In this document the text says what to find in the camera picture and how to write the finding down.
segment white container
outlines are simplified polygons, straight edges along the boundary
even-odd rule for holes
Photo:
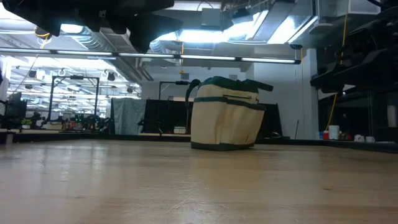
[[[338,125],[329,126],[329,139],[330,140],[338,140],[339,133],[340,133],[340,126],[338,126]]]

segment black equipment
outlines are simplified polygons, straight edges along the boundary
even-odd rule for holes
[[[348,34],[335,53],[336,62],[319,69],[312,86],[335,93],[344,85],[373,90],[398,82],[398,3],[382,9],[373,21]]]
[[[151,14],[174,5],[174,0],[2,0],[8,11],[58,37],[62,24],[87,26],[93,32],[107,27],[115,34],[129,29],[130,42],[140,53],[161,35],[181,29],[182,22]]]

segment beige canvas bag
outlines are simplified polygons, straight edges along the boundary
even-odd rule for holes
[[[195,149],[234,150],[251,147],[260,130],[265,107],[258,104],[258,89],[273,87],[252,80],[233,81],[223,77],[199,85],[191,121],[191,145]]]

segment metal frame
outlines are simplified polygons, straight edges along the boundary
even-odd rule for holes
[[[53,96],[54,96],[54,88],[55,88],[55,79],[57,79],[57,78],[62,78],[62,79],[66,79],[66,78],[72,78],[73,79],[73,76],[69,76],[69,77],[66,77],[66,76],[53,76],[52,77],[52,81],[51,81],[51,92],[50,92],[50,105],[49,105],[49,115],[48,115],[48,117],[47,117],[47,120],[46,121],[50,121],[50,119],[51,119],[51,110],[52,110],[52,99],[53,99]],[[96,92],[95,92],[95,105],[94,105],[94,116],[96,116],[97,115],[97,106],[98,106],[98,91],[99,91],[99,88],[100,88],[100,78],[98,78],[98,77],[79,77],[80,79],[94,79],[94,80],[97,80],[97,86],[96,86]]]

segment table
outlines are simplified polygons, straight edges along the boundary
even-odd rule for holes
[[[396,223],[398,155],[88,139],[14,144],[0,151],[0,217],[12,224]]]

